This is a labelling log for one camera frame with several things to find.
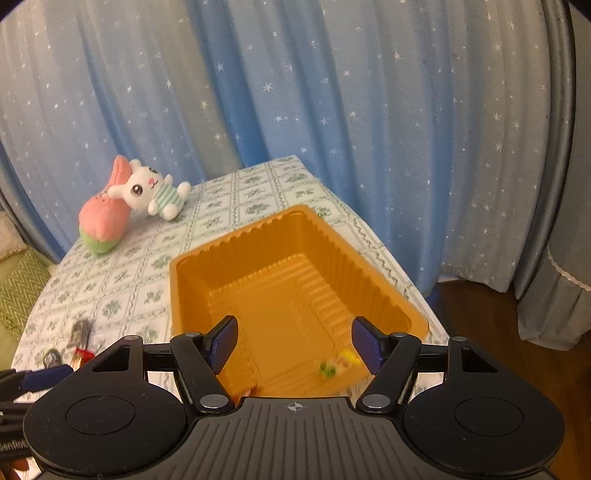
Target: stuffed toy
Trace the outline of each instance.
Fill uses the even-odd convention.
[[[164,220],[174,219],[183,209],[191,184],[187,181],[173,187],[170,175],[163,177],[151,167],[143,167],[137,159],[129,162],[131,177],[124,185],[109,188],[113,199],[124,199],[133,210],[148,210],[150,215],[160,215]]]
[[[117,155],[113,170],[103,190],[89,199],[78,216],[80,237],[88,250],[104,254],[123,237],[129,222],[129,206],[107,195],[110,187],[125,183],[131,177],[131,165],[123,155]]]

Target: bunny ear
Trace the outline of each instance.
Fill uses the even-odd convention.
[[[129,161],[129,166],[131,167],[131,171],[135,173],[141,168],[142,162],[140,162],[137,158],[134,158],[133,160]]]
[[[107,195],[112,199],[122,199],[124,186],[125,185],[113,185],[112,187],[109,187]]]

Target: yellow object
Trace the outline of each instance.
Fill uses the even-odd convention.
[[[369,375],[353,364],[325,380],[319,365],[354,351],[363,315],[383,332],[424,338],[425,319],[330,225],[297,205],[171,262],[173,331],[207,332],[226,315],[238,344],[219,375],[230,395],[324,397]]]

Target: tray rim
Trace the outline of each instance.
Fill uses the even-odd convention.
[[[390,298],[397,297],[398,307],[409,317],[411,323],[413,325],[413,330],[418,331],[422,330],[422,335],[417,335],[421,341],[424,341],[429,334],[429,324],[427,319],[408,301],[404,298],[402,293],[400,293],[387,279],[384,275],[379,272],[376,268],[371,266],[369,262],[358,253],[343,237],[339,235],[339,233],[334,230],[325,220],[320,218],[314,210],[308,207],[305,204],[297,204],[291,206],[287,209],[281,210],[276,212],[272,215],[264,217],[256,222],[249,223],[244,225],[232,232],[225,233],[224,235],[215,238],[199,247],[196,247],[188,252],[185,252],[175,258],[173,258],[170,262],[170,297],[171,297],[171,327],[173,332],[176,332],[176,323],[174,321],[175,317],[179,317],[180,315],[180,305],[178,301],[178,295],[173,295],[174,291],[178,291],[178,275],[177,275],[177,267],[180,265],[181,262],[184,260],[194,256],[199,255],[202,252],[205,252],[213,247],[218,246],[222,242],[227,242],[231,238],[241,236],[245,233],[248,233],[254,229],[260,228],[262,225],[266,223],[271,223],[275,219],[280,219],[286,215],[290,215],[292,213],[302,213],[304,214],[308,220],[312,221],[325,235],[329,237],[331,241],[333,241],[337,248],[341,249],[345,255],[347,255],[355,264],[361,268],[362,273],[366,274],[370,277],[371,281],[373,281],[380,290],[382,290],[387,296]]]

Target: hand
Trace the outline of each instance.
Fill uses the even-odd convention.
[[[8,478],[4,478],[4,475],[2,474],[2,472],[0,472],[0,480],[21,480],[21,477],[18,473],[16,473],[16,470],[19,470],[21,472],[29,470],[29,463],[27,462],[26,458],[10,462],[10,467],[8,469]]]

